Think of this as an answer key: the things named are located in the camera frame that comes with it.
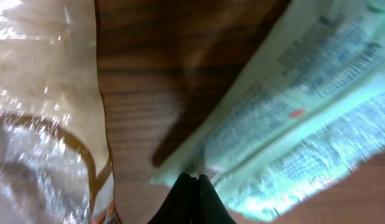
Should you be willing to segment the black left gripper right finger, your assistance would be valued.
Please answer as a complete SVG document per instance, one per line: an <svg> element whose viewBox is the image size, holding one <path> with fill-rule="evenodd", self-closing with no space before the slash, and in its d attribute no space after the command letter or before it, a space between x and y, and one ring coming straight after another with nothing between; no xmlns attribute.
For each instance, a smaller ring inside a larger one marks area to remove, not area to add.
<svg viewBox="0 0 385 224"><path fill-rule="evenodd" d="M196 196L192 209L192 224L236 224L219 198L208 176L197 180Z"/></svg>

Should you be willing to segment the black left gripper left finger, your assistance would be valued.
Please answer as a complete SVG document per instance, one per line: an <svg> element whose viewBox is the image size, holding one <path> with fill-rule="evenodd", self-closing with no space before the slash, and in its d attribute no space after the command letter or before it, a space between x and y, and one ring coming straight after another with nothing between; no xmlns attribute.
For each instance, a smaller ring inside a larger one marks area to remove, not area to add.
<svg viewBox="0 0 385 224"><path fill-rule="evenodd" d="M190 224L197 178L181 174L148 224Z"/></svg>

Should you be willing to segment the brown Pantree snack packet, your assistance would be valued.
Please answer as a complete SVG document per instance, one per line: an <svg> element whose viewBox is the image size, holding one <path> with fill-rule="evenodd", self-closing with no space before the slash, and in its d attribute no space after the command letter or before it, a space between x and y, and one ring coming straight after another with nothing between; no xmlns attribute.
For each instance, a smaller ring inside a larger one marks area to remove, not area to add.
<svg viewBox="0 0 385 224"><path fill-rule="evenodd" d="M0 0L0 223L118 223L93 0Z"/></svg>

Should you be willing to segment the teal white snack packet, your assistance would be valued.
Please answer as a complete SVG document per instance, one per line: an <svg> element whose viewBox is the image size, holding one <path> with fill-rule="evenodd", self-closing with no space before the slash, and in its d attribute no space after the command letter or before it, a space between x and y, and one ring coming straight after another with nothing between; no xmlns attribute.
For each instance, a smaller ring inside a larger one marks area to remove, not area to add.
<svg viewBox="0 0 385 224"><path fill-rule="evenodd" d="M205 174L271 222L385 151L385 1L292 0L212 113L152 181Z"/></svg>

